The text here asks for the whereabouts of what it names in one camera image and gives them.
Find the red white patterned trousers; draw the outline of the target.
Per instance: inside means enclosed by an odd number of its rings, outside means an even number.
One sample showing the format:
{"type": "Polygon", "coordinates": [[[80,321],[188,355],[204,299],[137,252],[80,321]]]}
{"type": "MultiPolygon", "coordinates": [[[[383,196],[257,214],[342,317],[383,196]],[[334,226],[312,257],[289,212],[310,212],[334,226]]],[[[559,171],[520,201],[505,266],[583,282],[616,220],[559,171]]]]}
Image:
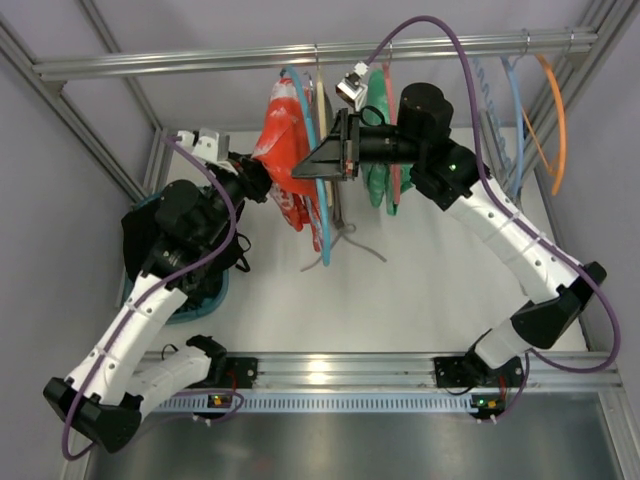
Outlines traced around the red white patterned trousers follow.
{"type": "Polygon", "coordinates": [[[264,124],[252,157],[266,169],[272,180],[269,194],[290,227],[301,232],[311,228],[312,245],[322,249],[322,226],[315,182],[299,180],[292,171],[310,153],[302,106],[289,77],[273,86],[264,124]]]}

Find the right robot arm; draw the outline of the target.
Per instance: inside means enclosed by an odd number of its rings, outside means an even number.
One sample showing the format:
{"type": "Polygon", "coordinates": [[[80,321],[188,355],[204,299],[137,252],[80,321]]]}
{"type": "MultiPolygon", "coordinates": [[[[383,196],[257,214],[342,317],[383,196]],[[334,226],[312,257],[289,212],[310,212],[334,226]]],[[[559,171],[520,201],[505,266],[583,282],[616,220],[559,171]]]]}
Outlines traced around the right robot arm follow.
{"type": "Polygon", "coordinates": [[[520,355],[553,347],[606,271],[597,262],[581,265],[566,256],[508,199],[499,198],[488,167],[451,139],[453,113],[443,92],[424,82],[403,89],[394,125],[369,122],[381,114],[374,107],[342,109],[328,136],[292,175],[346,180],[365,164],[408,164],[415,188],[469,228],[516,276],[527,302],[464,355],[436,362],[439,387],[480,387],[493,384],[520,355]]]}

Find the teal blue hanger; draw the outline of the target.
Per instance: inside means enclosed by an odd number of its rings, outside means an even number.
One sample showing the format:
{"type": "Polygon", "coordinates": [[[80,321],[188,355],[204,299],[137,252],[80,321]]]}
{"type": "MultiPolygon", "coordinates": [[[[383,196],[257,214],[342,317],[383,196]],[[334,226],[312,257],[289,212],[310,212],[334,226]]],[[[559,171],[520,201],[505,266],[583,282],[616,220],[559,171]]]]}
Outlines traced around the teal blue hanger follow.
{"type": "MultiPolygon", "coordinates": [[[[298,100],[301,106],[303,118],[304,118],[309,148],[310,148],[310,151],[313,152],[317,147],[317,139],[316,139],[315,129],[312,121],[309,100],[307,98],[307,95],[305,94],[300,77],[291,65],[285,65],[281,69],[280,76],[281,77],[288,76],[293,82],[296,95],[298,97],[298,100]]],[[[321,261],[325,267],[328,267],[330,265],[330,259],[331,259],[331,234],[330,234],[330,228],[329,228],[328,196],[327,196],[326,186],[323,180],[316,178],[315,187],[316,187],[316,194],[318,198],[318,207],[319,207],[319,225],[320,225],[320,231],[322,234],[321,261]]]]}

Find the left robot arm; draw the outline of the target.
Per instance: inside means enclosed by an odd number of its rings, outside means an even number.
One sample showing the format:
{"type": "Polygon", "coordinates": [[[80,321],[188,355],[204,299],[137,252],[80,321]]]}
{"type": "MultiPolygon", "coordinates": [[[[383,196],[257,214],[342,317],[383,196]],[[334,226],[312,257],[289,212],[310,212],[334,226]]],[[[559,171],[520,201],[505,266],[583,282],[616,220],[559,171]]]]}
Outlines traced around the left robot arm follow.
{"type": "Polygon", "coordinates": [[[256,159],[230,155],[230,169],[193,159],[206,186],[176,180],[125,215],[125,266],[132,288],[86,358],[43,395],[71,431],[109,453],[122,450],[161,403],[189,387],[218,387],[228,378],[227,350],[210,336],[144,372],[136,369],[178,311],[215,303],[226,272],[244,255],[236,224],[246,201],[262,203],[272,186],[256,159]]]}

